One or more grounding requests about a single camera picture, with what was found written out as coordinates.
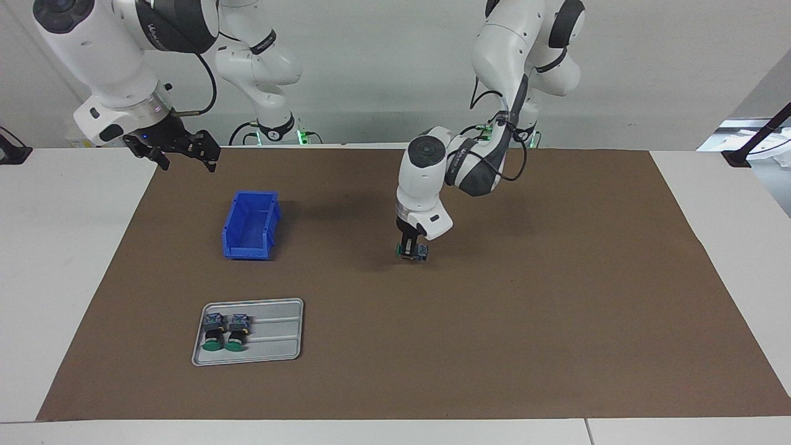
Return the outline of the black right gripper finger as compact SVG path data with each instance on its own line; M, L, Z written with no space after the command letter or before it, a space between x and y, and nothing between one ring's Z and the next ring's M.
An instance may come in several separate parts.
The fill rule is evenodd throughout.
M156 147L147 146L147 144L142 143L137 138L124 138L122 141L136 158L146 158L157 164L162 170L169 169L170 161L167 159L166 155Z
M208 130L198 130L195 134L187 135L185 155L201 162L211 173L216 171L217 162L221 154L221 146Z

